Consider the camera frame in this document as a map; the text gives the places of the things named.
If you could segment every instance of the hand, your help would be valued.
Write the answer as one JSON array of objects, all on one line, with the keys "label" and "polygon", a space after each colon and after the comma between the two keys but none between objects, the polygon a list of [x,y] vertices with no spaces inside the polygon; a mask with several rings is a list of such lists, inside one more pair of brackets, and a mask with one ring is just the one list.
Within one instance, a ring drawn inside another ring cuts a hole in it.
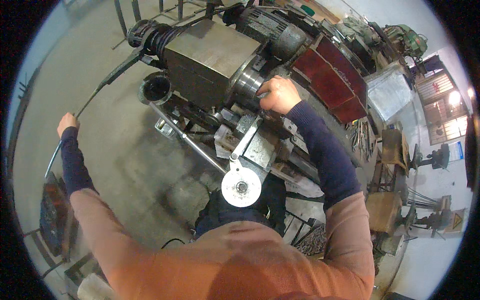
[{"label": "hand", "polygon": [[257,91],[257,95],[270,92],[260,100],[260,107],[271,109],[286,115],[301,101],[297,88],[290,79],[275,75],[265,82]]},{"label": "hand", "polygon": [[57,127],[57,133],[61,138],[63,131],[69,127],[76,127],[77,129],[80,128],[80,122],[77,121],[77,118],[74,117],[71,113],[67,112],[63,118],[60,120],[60,124]]}]

